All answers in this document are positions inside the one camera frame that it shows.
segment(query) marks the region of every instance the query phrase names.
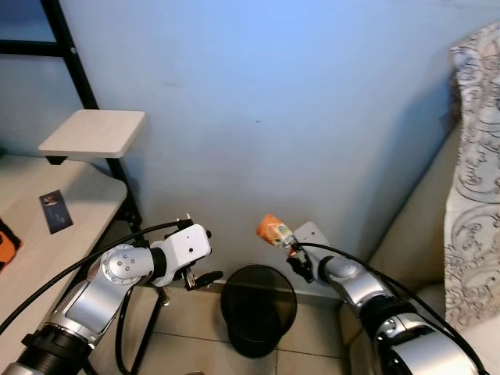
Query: trash can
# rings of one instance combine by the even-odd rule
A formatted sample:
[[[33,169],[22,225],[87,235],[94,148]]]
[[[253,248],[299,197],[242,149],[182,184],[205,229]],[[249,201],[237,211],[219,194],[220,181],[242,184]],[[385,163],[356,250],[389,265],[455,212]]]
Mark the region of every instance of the trash can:
[[[290,329],[297,297],[281,272],[251,265],[229,277],[220,308],[234,348],[246,357],[258,358],[271,353]]]

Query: black shelf bracket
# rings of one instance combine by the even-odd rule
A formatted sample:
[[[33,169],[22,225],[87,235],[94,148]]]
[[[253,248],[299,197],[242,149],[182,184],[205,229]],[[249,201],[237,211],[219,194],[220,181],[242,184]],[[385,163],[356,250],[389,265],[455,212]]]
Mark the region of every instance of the black shelf bracket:
[[[71,80],[80,97],[82,106],[85,109],[99,109],[59,0],[41,0],[41,6],[45,12],[52,33],[54,34],[55,41],[0,40],[0,54],[63,58],[66,68],[70,73]],[[60,164],[65,158],[64,155],[61,155],[51,156],[47,159],[51,164]],[[138,231],[140,230],[142,218],[130,190],[130,185],[128,184],[122,163],[119,159],[106,159],[106,162],[108,163],[109,171],[112,176],[117,180],[121,180],[127,186],[127,197],[118,212],[119,215],[117,219],[126,220],[132,231]]]

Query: couch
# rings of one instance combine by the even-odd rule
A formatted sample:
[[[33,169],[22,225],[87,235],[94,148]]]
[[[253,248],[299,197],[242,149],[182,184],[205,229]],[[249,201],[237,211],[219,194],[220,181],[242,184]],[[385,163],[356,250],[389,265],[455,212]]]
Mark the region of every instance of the couch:
[[[445,314],[445,206],[459,139],[460,126],[457,126],[370,259],[371,266],[415,291],[442,316]],[[347,305],[340,307],[339,317],[352,375],[375,374],[371,343]]]

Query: white table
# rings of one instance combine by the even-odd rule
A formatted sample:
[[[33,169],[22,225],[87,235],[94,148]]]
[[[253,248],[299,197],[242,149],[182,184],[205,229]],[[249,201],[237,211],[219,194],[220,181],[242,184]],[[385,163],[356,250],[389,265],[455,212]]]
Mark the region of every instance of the white table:
[[[38,197],[60,190],[73,226],[50,235]],[[23,241],[0,273],[0,321],[26,297],[95,246],[127,195],[125,184],[85,162],[51,166],[46,159],[0,158],[0,217]],[[21,340],[35,331],[66,289],[70,277],[44,293],[0,336],[0,371],[23,351]]]

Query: card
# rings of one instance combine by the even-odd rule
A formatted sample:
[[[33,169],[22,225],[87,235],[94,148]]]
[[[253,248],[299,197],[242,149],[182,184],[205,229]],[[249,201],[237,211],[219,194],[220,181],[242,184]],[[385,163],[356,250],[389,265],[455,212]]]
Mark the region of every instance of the card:
[[[44,210],[50,234],[57,233],[73,225],[61,191],[56,190],[42,195],[40,203]]]

